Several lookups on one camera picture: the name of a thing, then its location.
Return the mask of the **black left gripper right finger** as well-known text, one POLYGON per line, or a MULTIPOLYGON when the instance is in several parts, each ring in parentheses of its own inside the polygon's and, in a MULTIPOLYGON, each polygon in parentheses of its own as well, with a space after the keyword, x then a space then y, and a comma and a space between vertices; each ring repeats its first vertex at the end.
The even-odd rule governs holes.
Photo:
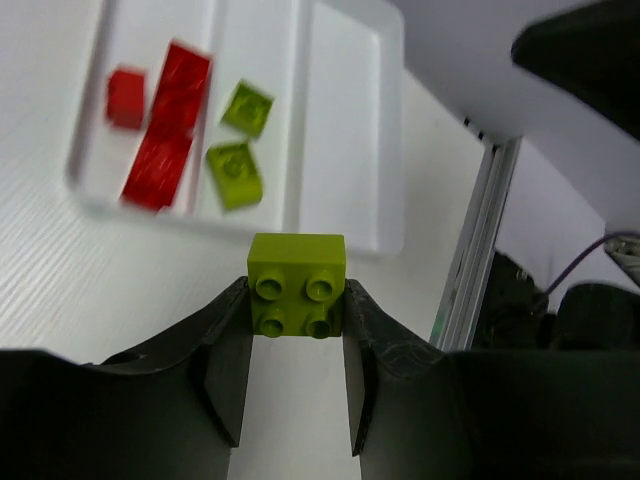
POLYGON ((445 353, 346 283, 351 449, 365 479, 635 479, 639 356, 445 353))

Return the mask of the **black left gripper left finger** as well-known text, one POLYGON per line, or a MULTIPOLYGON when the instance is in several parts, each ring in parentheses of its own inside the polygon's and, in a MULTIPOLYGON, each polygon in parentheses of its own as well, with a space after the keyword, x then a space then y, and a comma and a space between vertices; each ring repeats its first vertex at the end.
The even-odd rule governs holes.
POLYGON ((1 353, 5 479, 223 479, 240 441, 253 344, 239 278, 100 364, 1 353))

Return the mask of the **green square lego brick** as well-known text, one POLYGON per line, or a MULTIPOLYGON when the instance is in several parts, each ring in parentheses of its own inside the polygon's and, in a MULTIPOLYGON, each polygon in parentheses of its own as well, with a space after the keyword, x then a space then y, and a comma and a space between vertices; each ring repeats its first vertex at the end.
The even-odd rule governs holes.
POLYGON ((341 335, 346 279, 342 235, 257 233, 247 271, 255 334, 341 335))

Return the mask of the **red lego plate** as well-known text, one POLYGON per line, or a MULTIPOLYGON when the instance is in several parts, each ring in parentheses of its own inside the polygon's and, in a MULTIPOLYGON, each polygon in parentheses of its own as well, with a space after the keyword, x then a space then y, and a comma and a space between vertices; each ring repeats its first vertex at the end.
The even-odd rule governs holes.
POLYGON ((208 89, 212 57, 169 43, 149 124, 121 192, 121 199, 151 211, 173 204, 208 89))

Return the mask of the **green small lego brick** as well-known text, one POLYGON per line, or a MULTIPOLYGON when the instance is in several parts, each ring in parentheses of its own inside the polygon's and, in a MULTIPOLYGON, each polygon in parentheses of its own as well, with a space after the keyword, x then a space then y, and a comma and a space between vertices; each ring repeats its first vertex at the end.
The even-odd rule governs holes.
POLYGON ((250 138, 259 138, 275 98, 241 79, 228 102, 221 122, 250 138))

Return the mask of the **red small lego brick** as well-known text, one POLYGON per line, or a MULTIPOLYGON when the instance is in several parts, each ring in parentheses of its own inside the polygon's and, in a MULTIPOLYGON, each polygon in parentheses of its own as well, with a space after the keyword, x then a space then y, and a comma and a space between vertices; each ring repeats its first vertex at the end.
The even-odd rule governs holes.
POLYGON ((111 72, 106 88, 106 118, 115 127, 140 130, 145 114, 145 78, 124 67, 111 72))

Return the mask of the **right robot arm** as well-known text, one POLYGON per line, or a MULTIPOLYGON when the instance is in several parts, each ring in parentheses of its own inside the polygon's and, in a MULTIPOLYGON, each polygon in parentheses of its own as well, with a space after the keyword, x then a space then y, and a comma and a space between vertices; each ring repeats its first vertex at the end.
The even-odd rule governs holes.
POLYGON ((639 225, 639 144, 515 66, 511 46, 571 1, 402 1, 407 226, 417 313, 443 349, 471 340, 495 251, 549 285, 590 242, 639 225))

